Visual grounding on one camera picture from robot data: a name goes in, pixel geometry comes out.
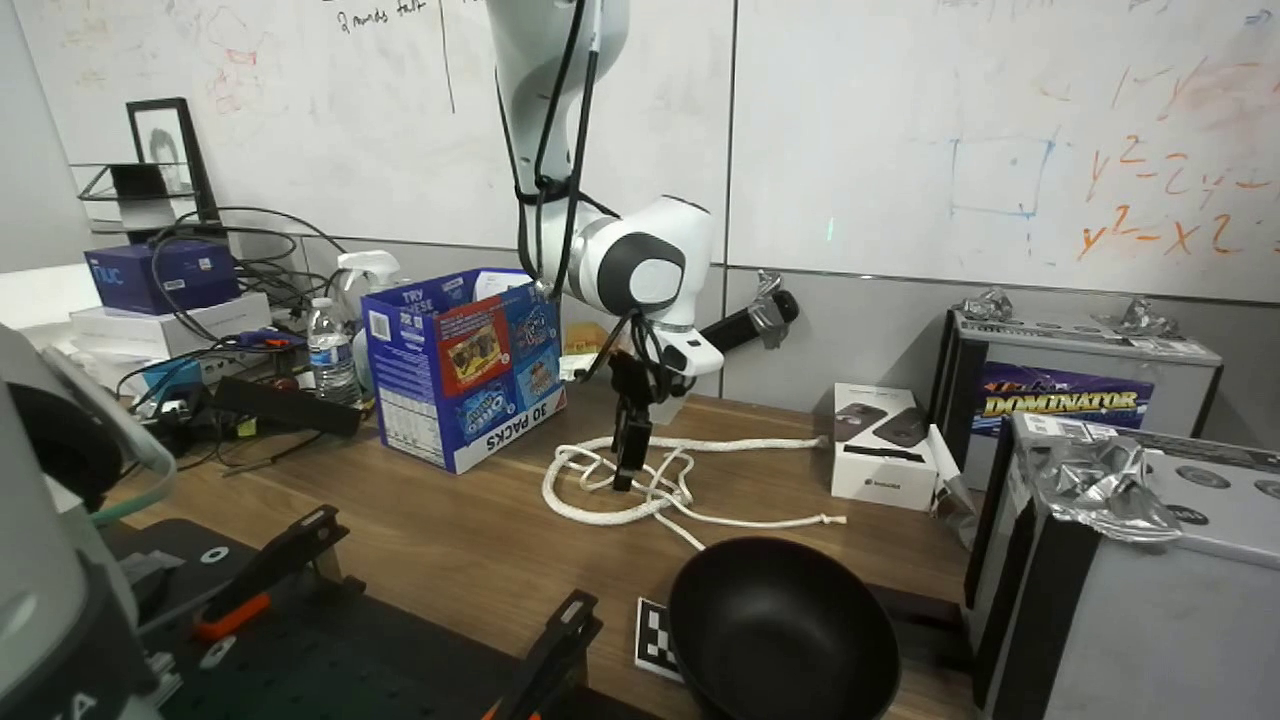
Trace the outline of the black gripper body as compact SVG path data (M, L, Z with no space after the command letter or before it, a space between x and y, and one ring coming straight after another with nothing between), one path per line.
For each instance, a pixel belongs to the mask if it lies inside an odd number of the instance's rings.
M696 328L655 328L632 317L629 350L608 358L615 390L615 426L666 426L700 378L718 372L722 351Z

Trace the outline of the grey robot base foreground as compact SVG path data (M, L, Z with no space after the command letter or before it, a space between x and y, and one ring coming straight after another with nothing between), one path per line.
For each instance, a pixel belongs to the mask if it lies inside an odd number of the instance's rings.
M0 328L0 720L161 720L135 592L78 497L37 457L20 392L65 402L173 489L177 457L69 351Z

